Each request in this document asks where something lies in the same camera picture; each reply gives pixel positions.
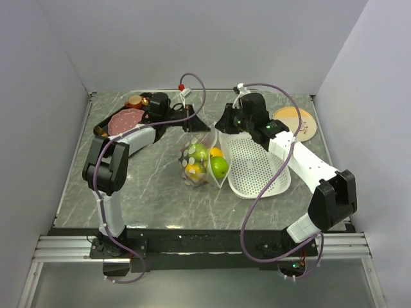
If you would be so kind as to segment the green apple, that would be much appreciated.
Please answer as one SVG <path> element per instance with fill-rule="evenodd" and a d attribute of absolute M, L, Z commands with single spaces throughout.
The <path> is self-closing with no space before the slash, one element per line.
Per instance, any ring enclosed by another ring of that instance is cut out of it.
<path fill-rule="evenodd" d="M 193 158 L 196 161 L 206 161 L 209 158 L 208 148 L 202 143 L 192 144 L 188 149 L 189 158 Z"/>
<path fill-rule="evenodd" d="M 229 171 L 229 164 L 223 157 L 211 157 L 209 165 L 216 179 L 224 178 Z"/>

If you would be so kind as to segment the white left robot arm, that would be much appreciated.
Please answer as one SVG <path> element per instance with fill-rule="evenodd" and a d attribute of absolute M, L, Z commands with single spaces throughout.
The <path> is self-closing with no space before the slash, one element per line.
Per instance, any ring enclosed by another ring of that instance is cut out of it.
<path fill-rule="evenodd" d="M 98 238 L 112 257 L 123 256 L 128 248 L 120 197 L 127 179 L 128 160 L 157 142 L 171 126 L 179 126 L 185 132 L 210 131 L 192 105 L 172 105 L 164 92 L 130 96 L 123 107 L 94 127 L 82 178 L 96 198 Z"/>

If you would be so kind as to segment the yellow pear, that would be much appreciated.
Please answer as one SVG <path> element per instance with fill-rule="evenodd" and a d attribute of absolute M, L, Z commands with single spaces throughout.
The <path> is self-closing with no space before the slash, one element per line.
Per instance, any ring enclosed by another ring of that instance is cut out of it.
<path fill-rule="evenodd" d="M 210 149 L 209 151 L 210 157 L 223 157 L 223 152 L 221 149 L 217 148 L 217 147 L 213 147 Z"/>

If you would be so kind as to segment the yellow green mango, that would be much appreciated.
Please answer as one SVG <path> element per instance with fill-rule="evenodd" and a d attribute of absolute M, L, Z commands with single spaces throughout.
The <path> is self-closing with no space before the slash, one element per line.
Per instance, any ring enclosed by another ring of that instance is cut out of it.
<path fill-rule="evenodd" d="M 195 162 L 194 164 L 188 164 L 184 173 L 191 180 L 201 180 L 205 177 L 206 172 L 202 164 Z"/>

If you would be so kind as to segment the clear polka dot zip bag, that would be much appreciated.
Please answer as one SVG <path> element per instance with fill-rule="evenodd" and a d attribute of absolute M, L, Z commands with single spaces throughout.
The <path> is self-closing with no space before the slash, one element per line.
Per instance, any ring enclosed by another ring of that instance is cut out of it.
<path fill-rule="evenodd" d="M 214 124 L 208 132 L 183 134 L 177 158 L 186 185 L 222 188 L 232 166 L 232 153 L 224 137 Z"/>

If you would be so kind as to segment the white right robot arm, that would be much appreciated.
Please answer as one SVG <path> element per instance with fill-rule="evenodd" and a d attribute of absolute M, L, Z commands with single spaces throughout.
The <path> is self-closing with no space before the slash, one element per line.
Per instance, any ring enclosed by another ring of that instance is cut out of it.
<path fill-rule="evenodd" d="M 270 118 L 261 94 L 242 96 L 238 107 L 226 104 L 215 127 L 227 134 L 247 132 L 256 144 L 286 162 L 311 191 L 307 213 L 288 226 L 288 235 L 281 239 L 285 254 L 298 254 L 307 238 L 329 230 L 357 211 L 354 174 L 325 163 L 297 141 L 287 125 Z"/>

